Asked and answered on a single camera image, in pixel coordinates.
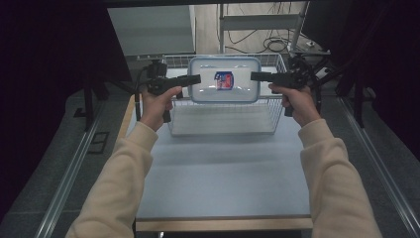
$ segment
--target person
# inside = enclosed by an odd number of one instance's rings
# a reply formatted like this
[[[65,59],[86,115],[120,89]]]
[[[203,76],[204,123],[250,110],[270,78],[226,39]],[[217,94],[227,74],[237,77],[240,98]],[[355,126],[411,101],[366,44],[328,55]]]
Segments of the person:
[[[301,163],[309,188],[312,237],[381,237],[346,146],[334,138],[317,112],[309,88],[273,84],[269,88],[285,95],[282,105],[293,106],[293,118],[302,127],[298,135],[303,144]],[[143,92],[143,117],[127,138],[117,141],[66,237],[133,237],[132,224],[152,165],[151,149],[163,124],[161,115],[171,109],[170,98],[180,91],[174,87],[160,96]]]

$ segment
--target floor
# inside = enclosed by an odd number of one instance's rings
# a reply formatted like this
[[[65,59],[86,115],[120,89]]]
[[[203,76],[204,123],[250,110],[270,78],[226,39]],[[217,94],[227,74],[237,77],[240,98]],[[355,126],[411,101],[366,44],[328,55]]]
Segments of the floor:
[[[292,4],[290,12],[296,13],[300,4]],[[217,7],[215,5],[196,6],[195,11],[197,16],[197,53],[217,54],[219,50],[216,28]],[[243,12],[246,14],[276,13],[277,11],[288,13],[288,3],[281,6],[278,3],[231,4],[229,6],[230,14],[243,14]],[[249,33],[232,32],[231,38],[233,42],[239,41]],[[229,35],[225,34],[225,42],[228,47],[255,53],[263,50],[263,40],[269,35],[281,35],[286,39],[288,38],[287,31],[273,31],[272,33],[271,31],[257,31],[237,44],[231,43]],[[308,40],[301,37],[298,46],[305,48],[307,47],[306,42]],[[277,47],[277,50],[284,48],[282,44],[275,47]],[[237,51],[227,49],[227,53],[236,54]],[[281,53],[285,57],[287,56],[286,49]],[[138,69],[131,68],[131,70],[132,74],[135,75]],[[340,101],[341,99],[334,94],[335,85],[336,81],[331,81],[323,87],[322,116],[327,119],[333,134],[345,141],[350,160],[360,172],[367,189],[367,195],[383,237],[409,237],[410,234],[401,220],[394,202],[390,199],[389,191],[385,189],[382,180],[379,178],[368,152],[363,149],[364,144],[357,136],[355,129],[350,126],[350,119]],[[103,106],[96,134],[98,140],[101,140],[101,136],[105,137],[106,140],[103,140],[105,142],[102,144],[92,143],[89,146],[72,190],[69,192],[68,199],[63,204],[62,212],[59,213],[59,218],[51,230],[52,233],[49,234],[50,237],[64,236],[69,225],[77,216],[87,192],[95,182],[102,166],[112,153],[130,95],[112,84],[107,84],[107,87],[111,92],[110,98],[104,102],[95,101],[94,103],[96,108],[100,105]],[[344,100],[350,102],[351,105],[352,95],[344,98]],[[66,114],[61,125],[31,180],[3,220],[0,226],[0,237],[34,237],[37,233],[54,193],[58,189],[62,175],[84,136],[84,118],[74,117],[75,111],[83,107],[84,98],[81,91],[68,98]],[[416,181],[420,179],[420,164],[404,144],[377,117],[369,102],[364,104],[364,120],[366,123],[365,132],[369,135],[377,153],[418,217],[420,215],[420,187]],[[164,237],[207,237],[209,235],[214,234],[166,233]],[[288,234],[280,231],[241,232],[225,233],[224,235],[223,237],[310,237],[311,231],[295,231]],[[152,234],[149,233],[137,233],[137,237],[151,236]]]

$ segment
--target finger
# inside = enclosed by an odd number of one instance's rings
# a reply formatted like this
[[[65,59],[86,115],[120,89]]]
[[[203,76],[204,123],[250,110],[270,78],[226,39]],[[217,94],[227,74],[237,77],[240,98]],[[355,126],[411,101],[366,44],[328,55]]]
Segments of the finger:
[[[273,90],[273,91],[276,91],[276,92],[279,92],[281,94],[284,94],[284,95],[289,95],[291,93],[291,90],[293,90],[293,89],[290,89],[290,88],[287,88],[287,87],[277,86],[274,83],[270,83],[268,85],[268,88],[271,89],[271,90]]]
[[[170,111],[170,110],[172,110],[172,108],[173,108],[172,102],[169,101],[169,102],[166,103],[166,106],[165,106],[164,110]]]
[[[305,86],[305,87],[303,87],[302,89],[300,89],[300,91],[302,91],[302,92],[306,92],[306,93],[311,93],[311,88],[310,87],[308,87],[308,86]]]
[[[146,87],[142,88],[142,100],[148,100],[148,98],[154,98],[155,95],[148,92],[148,89]]]
[[[170,99],[178,94],[179,92],[182,91],[182,87],[177,86],[177,87],[173,87],[168,89],[164,94],[162,94],[161,96],[159,96],[159,100],[161,100],[162,102],[164,102],[164,104],[166,104],[166,102],[170,101]]]
[[[146,86],[142,86],[141,89],[140,89],[140,91],[141,91],[142,94],[150,94],[148,92],[148,88]]]
[[[281,105],[282,105],[283,107],[288,107],[288,106],[290,106],[290,101],[289,101],[289,99],[288,99],[288,97],[287,97],[287,96],[283,96],[283,97],[281,98]]]

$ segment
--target sweater sleeve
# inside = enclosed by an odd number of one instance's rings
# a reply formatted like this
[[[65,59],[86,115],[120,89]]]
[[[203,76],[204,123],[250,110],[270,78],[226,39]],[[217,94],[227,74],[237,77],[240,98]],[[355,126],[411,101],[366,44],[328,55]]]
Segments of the sweater sleeve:
[[[381,237],[361,177],[349,162],[344,142],[325,120],[299,131],[301,163],[309,188],[312,237]]]
[[[127,138],[117,141],[66,237],[133,237],[132,224],[157,138],[155,131],[137,122]]]

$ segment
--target black curtain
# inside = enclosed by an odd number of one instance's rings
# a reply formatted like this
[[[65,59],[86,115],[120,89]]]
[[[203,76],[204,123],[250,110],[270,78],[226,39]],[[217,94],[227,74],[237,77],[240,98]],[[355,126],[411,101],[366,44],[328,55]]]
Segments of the black curtain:
[[[389,10],[372,39],[341,80],[360,79],[364,87],[373,89],[374,110],[420,160],[416,116],[420,108],[420,1],[313,1],[302,32],[330,50],[332,63],[340,67],[356,54],[372,21],[387,4]]]
[[[83,76],[101,71],[131,78],[99,2],[0,4],[3,217],[50,144],[67,97],[82,89]]]

